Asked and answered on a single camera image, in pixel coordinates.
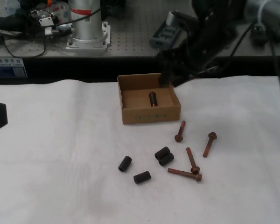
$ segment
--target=silver cylinder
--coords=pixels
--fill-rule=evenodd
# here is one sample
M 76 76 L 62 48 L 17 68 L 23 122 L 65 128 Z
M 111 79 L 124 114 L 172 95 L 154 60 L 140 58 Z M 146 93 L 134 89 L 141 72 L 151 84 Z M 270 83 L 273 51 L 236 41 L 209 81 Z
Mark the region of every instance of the silver cylinder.
M 79 19 L 100 8 L 100 0 L 69 0 L 71 19 Z M 104 38 L 101 12 L 73 23 L 73 39 L 78 42 L 96 42 Z
M 258 11 L 264 0 L 247 0 L 244 10 L 245 19 L 253 22 L 257 19 Z M 261 21 L 274 27 L 280 27 L 280 0 L 267 1 L 263 5 Z

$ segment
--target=gray equipment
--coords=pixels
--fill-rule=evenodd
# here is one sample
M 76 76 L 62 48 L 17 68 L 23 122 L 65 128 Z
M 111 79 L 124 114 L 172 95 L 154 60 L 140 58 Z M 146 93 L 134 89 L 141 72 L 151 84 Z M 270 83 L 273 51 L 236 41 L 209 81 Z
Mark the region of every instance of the gray equipment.
M 166 21 L 155 32 L 154 36 L 149 40 L 150 46 L 160 50 L 169 49 L 176 41 L 181 29 L 175 26 L 167 26 Z
M 90 15 L 100 8 L 100 0 L 69 0 L 71 19 L 76 20 Z M 110 46 L 111 27 L 102 22 L 101 13 L 74 22 L 73 35 L 68 40 L 67 50 L 107 51 Z

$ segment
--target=cable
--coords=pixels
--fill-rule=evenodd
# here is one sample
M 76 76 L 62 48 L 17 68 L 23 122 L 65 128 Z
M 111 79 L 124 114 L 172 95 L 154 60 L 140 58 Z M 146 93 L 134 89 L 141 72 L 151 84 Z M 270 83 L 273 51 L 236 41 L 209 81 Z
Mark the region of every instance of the cable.
M 256 24 L 256 21 L 253 22 L 250 26 L 248 26 L 248 28 L 244 31 L 244 33 L 241 35 L 240 39 L 238 40 L 237 44 L 235 45 L 234 49 L 232 50 L 231 54 L 229 55 L 229 59 L 226 62 L 226 64 L 221 67 L 218 71 L 216 71 L 216 73 L 221 73 L 223 72 L 232 62 L 233 60 L 233 56 L 235 54 L 235 52 L 237 51 L 238 47 L 240 46 L 240 44 L 242 43 L 243 39 L 245 38 L 245 36 L 247 35 L 247 33 L 252 29 L 252 27 Z
M 1 40 L 0 38 L 0 43 L 3 44 L 3 46 L 5 47 L 5 49 L 8 51 L 8 53 L 12 56 L 12 57 L 15 57 L 15 58 L 21 58 L 21 59 L 25 59 L 25 58 L 34 58 L 34 57 L 38 57 L 38 56 L 41 56 L 43 55 L 45 52 L 46 52 L 46 35 L 45 35 L 45 32 L 44 32 L 44 29 L 43 29 L 43 52 L 38 54 L 38 55 L 35 55 L 35 56 L 28 56 L 28 57 L 19 57 L 19 56 L 15 56 L 13 53 L 11 53 L 11 51 L 8 49 L 8 47 L 6 46 L 5 44 L 5 41 Z
M 78 22 L 78 21 L 81 21 L 81 20 L 84 20 L 84 19 L 87 19 L 93 15 L 95 15 L 96 13 L 98 13 L 99 11 L 101 11 L 101 8 L 99 8 L 98 10 L 94 11 L 93 13 L 91 13 L 90 15 L 87 15 L 87 16 L 84 16 L 84 17 L 81 17 L 79 19 L 76 19 L 76 20 L 72 20 L 72 21 L 68 21 L 68 22 L 62 22 L 62 23 L 58 23 L 58 24 L 55 24 L 55 25 L 50 25 L 50 26 L 44 26 L 42 27 L 43 29 L 43 32 L 44 32 L 44 29 L 45 28 L 49 28 L 49 27 L 57 27 L 57 26 L 60 26 L 60 25 L 65 25 L 65 24 L 69 24 L 69 23 L 74 23 L 74 22 Z M 12 56 L 12 57 L 16 57 L 16 58 L 33 58 L 33 57 L 38 57 L 38 56 L 41 56 L 43 55 L 45 52 L 46 52 L 46 35 L 44 34 L 44 37 L 43 37 L 43 52 L 38 54 L 38 55 L 35 55 L 35 56 L 29 56 L 29 57 L 18 57 L 18 56 L 15 56 L 11 53 L 11 51 L 8 49 L 8 47 L 6 46 L 5 42 L 2 41 L 0 39 L 0 42 L 4 45 L 5 49 L 8 51 L 8 53 Z
M 268 37 L 269 37 L 269 44 L 270 44 L 270 48 L 271 48 L 271 52 L 272 52 L 275 74 L 278 77 L 278 81 L 279 81 L 279 85 L 280 85 L 280 66 L 279 66 L 279 63 L 278 63 L 277 56 L 276 56 L 275 47 L 274 47 L 274 44 L 273 44 L 273 41 L 272 41 L 271 29 L 268 26 L 266 26 L 266 28 L 269 31 L 268 32 L 269 33 Z
M 71 20 L 71 21 L 68 21 L 68 22 L 61 22 L 61 23 L 58 23 L 58 24 L 55 24 L 55 25 L 50 25 L 50 26 L 44 26 L 43 28 L 48 28 L 48 27 L 55 28 L 55 27 L 58 27 L 58 26 L 61 26 L 61 25 L 65 25 L 65 24 L 74 23 L 74 22 L 79 22 L 79 21 L 81 21 L 81 20 L 85 20 L 85 19 L 87 19 L 87 18 L 89 18 L 89 17 L 95 15 L 95 14 L 98 13 L 99 11 L 101 11 L 101 8 L 97 9 L 96 11 L 94 11 L 93 13 L 91 13 L 90 15 L 81 17 L 81 18 L 79 18 L 79 19 Z

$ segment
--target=label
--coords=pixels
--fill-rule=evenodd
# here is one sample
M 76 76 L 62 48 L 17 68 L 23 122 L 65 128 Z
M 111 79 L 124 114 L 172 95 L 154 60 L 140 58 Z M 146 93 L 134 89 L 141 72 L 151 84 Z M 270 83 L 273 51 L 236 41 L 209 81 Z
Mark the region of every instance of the label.
M 91 14 L 91 10 L 82 10 L 82 9 L 74 9 L 74 8 L 70 8 L 70 10 L 71 10 L 71 18 L 73 20 L 77 20 Z M 90 17 L 85 19 L 84 21 L 90 22 Z
M 23 60 L 0 58 L 0 77 L 27 77 Z

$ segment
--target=metal base plate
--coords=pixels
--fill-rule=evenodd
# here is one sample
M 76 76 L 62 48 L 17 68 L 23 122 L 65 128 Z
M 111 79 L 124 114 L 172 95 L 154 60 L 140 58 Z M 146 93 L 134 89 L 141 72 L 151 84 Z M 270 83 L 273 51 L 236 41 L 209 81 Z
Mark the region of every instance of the metal base plate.
M 75 39 L 71 38 L 68 40 L 66 49 L 67 50 L 87 50 L 87 51 L 103 51 L 106 52 L 107 48 L 111 45 L 111 26 L 108 25 L 107 22 L 102 22 L 103 32 L 106 32 L 106 38 L 98 40 L 95 43 L 85 42 L 82 43 L 80 41 L 75 41 Z

